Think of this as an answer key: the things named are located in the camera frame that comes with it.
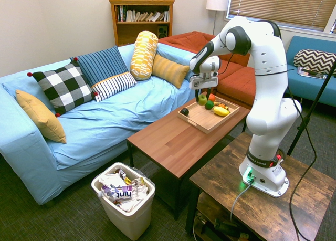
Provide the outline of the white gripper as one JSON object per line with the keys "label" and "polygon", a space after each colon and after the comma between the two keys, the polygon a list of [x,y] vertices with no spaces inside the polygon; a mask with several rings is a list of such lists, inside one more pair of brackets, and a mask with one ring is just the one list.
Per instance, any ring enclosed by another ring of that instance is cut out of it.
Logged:
{"label": "white gripper", "polygon": [[212,93],[212,88],[218,85],[218,77],[212,76],[208,79],[202,79],[199,76],[190,78],[189,88],[195,90],[195,100],[199,102],[199,89],[206,89],[206,98],[210,101],[215,101],[215,95]]}

